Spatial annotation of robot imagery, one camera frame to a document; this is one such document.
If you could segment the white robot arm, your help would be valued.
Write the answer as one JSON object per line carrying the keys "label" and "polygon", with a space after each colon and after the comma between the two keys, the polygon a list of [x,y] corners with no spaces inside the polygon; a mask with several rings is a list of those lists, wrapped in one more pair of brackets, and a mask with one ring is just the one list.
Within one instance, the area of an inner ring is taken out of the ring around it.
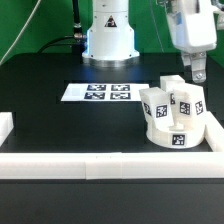
{"label": "white robot arm", "polygon": [[[206,53],[217,46],[224,29],[224,3],[220,0],[156,0],[165,9],[173,46],[196,83],[206,80]],[[129,0],[92,0],[93,22],[87,31],[83,61],[100,67],[120,67],[139,57],[135,33],[129,25]]]}

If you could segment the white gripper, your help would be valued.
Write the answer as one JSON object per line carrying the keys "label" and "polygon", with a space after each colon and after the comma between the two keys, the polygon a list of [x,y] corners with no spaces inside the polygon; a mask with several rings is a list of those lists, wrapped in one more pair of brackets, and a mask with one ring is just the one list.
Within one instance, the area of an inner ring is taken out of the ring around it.
{"label": "white gripper", "polygon": [[165,11],[172,43],[176,49],[185,51],[181,52],[184,68],[191,70],[195,83],[203,83],[206,80],[204,51],[215,49],[217,43],[211,1],[167,0]]}

